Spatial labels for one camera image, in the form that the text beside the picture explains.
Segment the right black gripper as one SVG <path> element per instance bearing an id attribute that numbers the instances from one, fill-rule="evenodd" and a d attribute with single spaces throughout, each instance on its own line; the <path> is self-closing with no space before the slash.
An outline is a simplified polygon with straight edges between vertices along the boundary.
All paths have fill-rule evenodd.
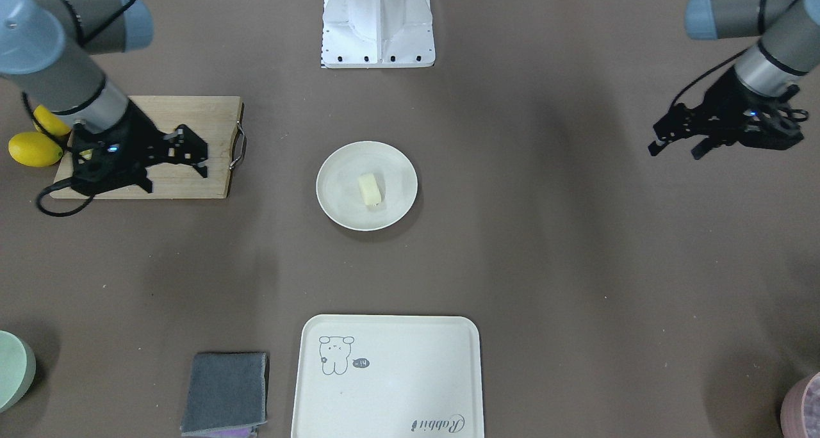
<path id="1" fill-rule="evenodd" d="M 134 103 L 108 131 L 74 131 L 70 187 L 82 195 L 100 195 L 135 185 L 153 193 L 147 167 L 172 163 L 192 167 L 208 178 L 208 144 L 187 125 L 164 133 Z"/>

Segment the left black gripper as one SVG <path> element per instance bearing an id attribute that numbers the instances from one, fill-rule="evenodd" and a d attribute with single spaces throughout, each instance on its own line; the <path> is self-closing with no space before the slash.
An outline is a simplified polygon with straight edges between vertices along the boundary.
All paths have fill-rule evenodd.
<path id="1" fill-rule="evenodd" d="M 788 85 L 782 96 L 768 97 L 750 90 L 730 68 L 705 93 L 694 109 L 685 104 L 671 106 L 653 125 L 654 141 L 648 152 L 656 157 L 668 144 L 703 135 L 691 150 L 699 161 L 718 147 L 740 143 L 746 147 L 785 151 L 803 140 L 801 124 L 806 110 L 792 108 L 790 99 L 799 93 Z"/>

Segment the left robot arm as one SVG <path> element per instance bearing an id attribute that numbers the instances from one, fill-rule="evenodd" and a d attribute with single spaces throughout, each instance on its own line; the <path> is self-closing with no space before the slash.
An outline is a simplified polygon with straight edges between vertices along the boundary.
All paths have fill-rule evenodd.
<path id="1" fill-rule="evenodd" d="M 785 151 L 803 140 L 808 112 L 792 108 L 798 82 L 818 66 L 819 0 L 689 0 L 685 31 L 691 39 L 755 37 L 724 61 L 727 70 L 699 106 L 673 99 L 655 123 L 648 152 L 701 136 L 692 149 L 700 159 L 712 149 L 740 143 Z"/>

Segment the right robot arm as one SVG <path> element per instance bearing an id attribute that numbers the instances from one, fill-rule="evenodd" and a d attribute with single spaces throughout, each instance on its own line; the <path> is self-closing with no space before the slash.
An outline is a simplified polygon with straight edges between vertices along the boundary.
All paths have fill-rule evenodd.
<path id="1" fill-rule="evenodd" d="M 94 61 L 96 54 L 149 46 L 151 12 L 141 0 L 2 0 L 2 77 L 20 88 L 30 115 L 37 99 L 73 139 L 45 129 L 35 137 L 70 158 L 71 173 L 44 188 L 41 201 L 70 190 L 92 201 L 138 187 L 152 193 L 150 167 L 183 165 L 208 178 L 209 147 L 186 125 L 161 131 Z"/>

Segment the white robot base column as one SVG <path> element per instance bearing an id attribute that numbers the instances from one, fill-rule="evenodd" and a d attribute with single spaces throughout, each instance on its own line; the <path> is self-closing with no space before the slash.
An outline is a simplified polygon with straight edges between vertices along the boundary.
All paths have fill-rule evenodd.
<path id="1" fill-rule="evenodd" d="M 320 65 L 408 69 L 436 62 L 431 0 L 323 0 Z"/>

